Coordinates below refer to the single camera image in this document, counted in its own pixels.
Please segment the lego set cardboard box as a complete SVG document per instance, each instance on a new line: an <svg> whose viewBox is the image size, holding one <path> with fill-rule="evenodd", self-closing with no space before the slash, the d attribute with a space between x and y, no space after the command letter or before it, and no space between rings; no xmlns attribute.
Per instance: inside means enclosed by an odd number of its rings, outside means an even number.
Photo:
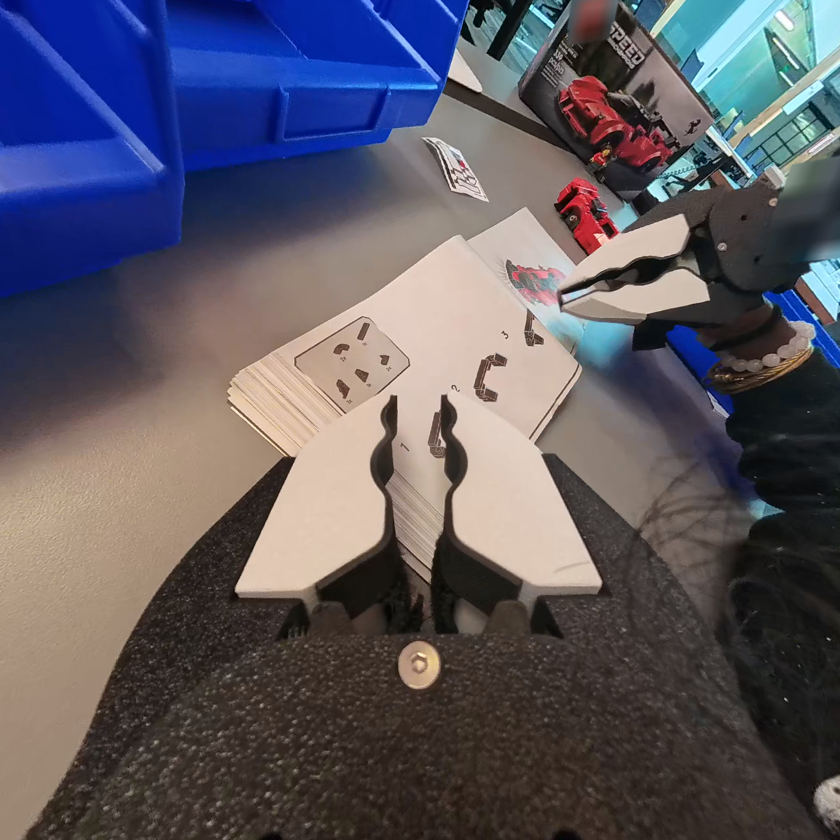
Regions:
<svg viewBox="0 0 840 840"><path fill-rule="evenodd" d="M712 124L707 105L633 12L571 2L518 83L521 101L601 184L646 190Z"/></svg>

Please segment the lego sticker sheet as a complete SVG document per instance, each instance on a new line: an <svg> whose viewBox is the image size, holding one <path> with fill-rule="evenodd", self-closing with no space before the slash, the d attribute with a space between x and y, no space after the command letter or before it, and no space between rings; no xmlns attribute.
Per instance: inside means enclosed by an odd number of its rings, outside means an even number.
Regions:
<svg viewBox="0 0 840 840"><path fill-rule="evenodd" d="M477 176L456 147L439 138L423 137L426 147L436 158L452 193L488 203L489 198Z"/></svg>

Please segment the white tabletop stand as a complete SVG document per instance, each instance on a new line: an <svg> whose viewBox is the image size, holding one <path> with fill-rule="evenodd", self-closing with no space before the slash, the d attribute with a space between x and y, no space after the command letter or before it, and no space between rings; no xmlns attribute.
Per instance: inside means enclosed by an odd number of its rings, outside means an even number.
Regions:
<svg viewBox="0 0 840 840"><path fill-rule="evenodd" d="M457 48L449 65L448 81L470 92L477 94L483 92L480 80Z"/></svg>

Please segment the red lego car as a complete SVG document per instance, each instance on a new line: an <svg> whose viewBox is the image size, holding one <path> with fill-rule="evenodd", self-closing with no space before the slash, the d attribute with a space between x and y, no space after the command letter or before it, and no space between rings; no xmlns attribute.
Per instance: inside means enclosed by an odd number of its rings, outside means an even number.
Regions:
<svg viewBox="0 0 840 840"><path fill-rule="evenodd" d="M560 191L554 208L588 256L620 233L598 189L583 178L574 178Z"/></svg>

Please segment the person's right hand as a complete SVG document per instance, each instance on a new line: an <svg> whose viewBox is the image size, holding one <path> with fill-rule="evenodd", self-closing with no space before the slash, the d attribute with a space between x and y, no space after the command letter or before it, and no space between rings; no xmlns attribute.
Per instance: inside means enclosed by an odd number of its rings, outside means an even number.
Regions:
<svg viewBox="0 0 840 840"><path fill-rule="evenodd" d="M737 320L696 332L697 340L717 354L736 359L760 360L773 354L795 336L795 330L771 303L745 311Z"/></svg>

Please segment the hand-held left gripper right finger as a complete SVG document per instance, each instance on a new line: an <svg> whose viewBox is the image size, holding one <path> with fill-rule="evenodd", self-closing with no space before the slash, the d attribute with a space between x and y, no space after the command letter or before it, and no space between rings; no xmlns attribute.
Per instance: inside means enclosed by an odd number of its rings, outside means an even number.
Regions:
<svg viewBox="0 0 840 840"><path fill-rule="evenodd" d="M544 596L597 595L602 577L538 447L462 395L440 398L449 488L438 575L460 601L533 608Z"/></svg>

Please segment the lego instruction booklet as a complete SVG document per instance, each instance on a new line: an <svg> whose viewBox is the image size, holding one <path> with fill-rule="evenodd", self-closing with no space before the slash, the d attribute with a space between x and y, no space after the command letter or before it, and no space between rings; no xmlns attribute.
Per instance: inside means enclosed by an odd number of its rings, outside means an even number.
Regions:
<svg viewBox="0 0 840 840"><path fill-rule="evenodd" d="M227 401L284 456L381 392L397 396L388 487L407 565L424 581L443 527L440 397L463 396L536 443L581 375L583 322L560 312L574 269L523 208L444 242L349 310L244 368Z"/></svg>

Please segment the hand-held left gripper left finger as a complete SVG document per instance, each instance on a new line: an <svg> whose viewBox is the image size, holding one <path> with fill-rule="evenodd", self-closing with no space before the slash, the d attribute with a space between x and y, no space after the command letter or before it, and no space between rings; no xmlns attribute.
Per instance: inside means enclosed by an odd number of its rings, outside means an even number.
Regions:
<svg viewBox="0 0 840 840"><path fill-rule="evenodd" d="M300 450L234 592L372 606L403 569L393 503L397 396L379 394Z"/></svg>

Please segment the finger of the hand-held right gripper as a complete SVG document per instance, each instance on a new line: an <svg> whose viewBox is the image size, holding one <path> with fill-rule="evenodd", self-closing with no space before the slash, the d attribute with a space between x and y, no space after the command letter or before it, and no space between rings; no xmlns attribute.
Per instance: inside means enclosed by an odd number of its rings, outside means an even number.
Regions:
<svg viewBox="0 0 840 840"><path fill-rule="evenodd" d="M614 323L642 323L709 301L707 283L687 268L668 270L644 284L624 284L612 290L600 280L589 289L560 294L562 309L576 318Z"/></svg>
<svg viewBox="0 0 840 840"><path fill-rule="evenodd" d="M628 229L585 257L559 284L558 295L615 291L655 280L685 251L689 239L685 215Z"/></svg>

